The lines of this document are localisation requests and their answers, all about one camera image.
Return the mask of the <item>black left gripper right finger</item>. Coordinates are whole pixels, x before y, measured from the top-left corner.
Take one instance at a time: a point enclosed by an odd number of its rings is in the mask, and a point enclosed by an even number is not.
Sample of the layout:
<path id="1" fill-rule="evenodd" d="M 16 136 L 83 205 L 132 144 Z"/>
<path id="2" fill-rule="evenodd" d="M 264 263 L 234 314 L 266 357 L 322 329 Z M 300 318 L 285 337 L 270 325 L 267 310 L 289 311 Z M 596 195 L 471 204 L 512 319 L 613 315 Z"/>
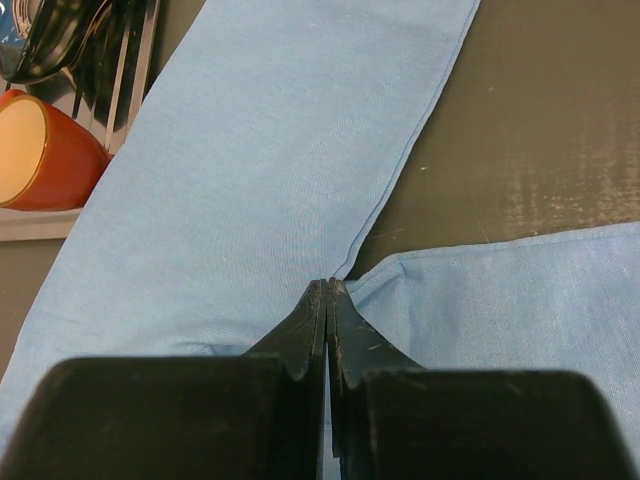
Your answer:
<path id="1" fill-rule="evenodd" d="M 434 370 L 330 280 L 333 454 L 344 479 L 635 479 L 602 394 L 551 370 Z"/>

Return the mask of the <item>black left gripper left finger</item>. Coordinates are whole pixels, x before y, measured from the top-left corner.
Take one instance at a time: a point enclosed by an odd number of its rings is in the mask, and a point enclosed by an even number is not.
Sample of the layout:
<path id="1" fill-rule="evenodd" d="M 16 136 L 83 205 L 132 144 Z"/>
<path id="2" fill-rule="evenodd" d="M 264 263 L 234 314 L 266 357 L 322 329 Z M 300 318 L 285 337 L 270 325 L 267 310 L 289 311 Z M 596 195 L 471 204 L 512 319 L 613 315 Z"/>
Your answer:
<path id="1" fill-rule="evenodd" d="M 236 356 L 75 358 L 31 397 L 5 479 L 318 479 L 327 284 Z"/>

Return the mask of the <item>light blue button shirt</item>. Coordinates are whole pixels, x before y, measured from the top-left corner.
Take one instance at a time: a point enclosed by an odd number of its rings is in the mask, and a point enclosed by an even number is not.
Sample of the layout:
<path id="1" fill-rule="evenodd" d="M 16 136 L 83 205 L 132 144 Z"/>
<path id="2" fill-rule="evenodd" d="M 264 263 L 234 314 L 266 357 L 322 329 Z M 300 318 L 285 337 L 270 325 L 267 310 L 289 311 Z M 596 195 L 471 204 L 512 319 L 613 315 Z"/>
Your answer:
<path id="1" fill-rule="evenodd" d="M 235 354 L 347 274 L 477 9 L 207 2 L 23 324 L 2 440 L 64 359 Z M 425 366 L 587 375 L 638 452 L 637 224 L 396 254 L 349 293 Z"/>

